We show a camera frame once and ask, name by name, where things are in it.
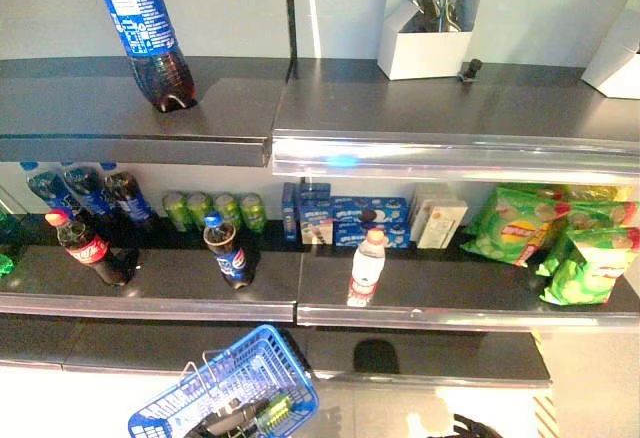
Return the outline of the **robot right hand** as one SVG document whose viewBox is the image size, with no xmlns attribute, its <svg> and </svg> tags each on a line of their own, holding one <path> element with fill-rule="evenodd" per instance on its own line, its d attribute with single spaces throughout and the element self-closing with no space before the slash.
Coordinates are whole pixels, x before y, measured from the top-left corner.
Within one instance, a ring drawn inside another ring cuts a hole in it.
<svg viewBox="0 0 640 438">
<path fill-rule="evenodd" d="M 502 438 L 495 429 L 490 426 L 467 418 L 460 414 L 454 414 L 454 436 L 465 438 Z"/>
</svg>

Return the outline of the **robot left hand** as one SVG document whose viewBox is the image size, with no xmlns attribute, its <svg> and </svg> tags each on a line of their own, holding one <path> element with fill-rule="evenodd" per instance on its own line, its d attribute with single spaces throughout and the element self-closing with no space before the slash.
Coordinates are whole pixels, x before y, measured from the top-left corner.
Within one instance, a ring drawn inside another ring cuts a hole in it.
<svg viewBox="0 0 640 438">
<path fill-rule="evenodd" d="M 220 416 L 211 413 L 201 419 L 186 437 L 236 437 L 255 427 L 256 417 L 268 406 L 267 401 L 259 401 L 241 406 L 231 414 Z"/>
</svg>

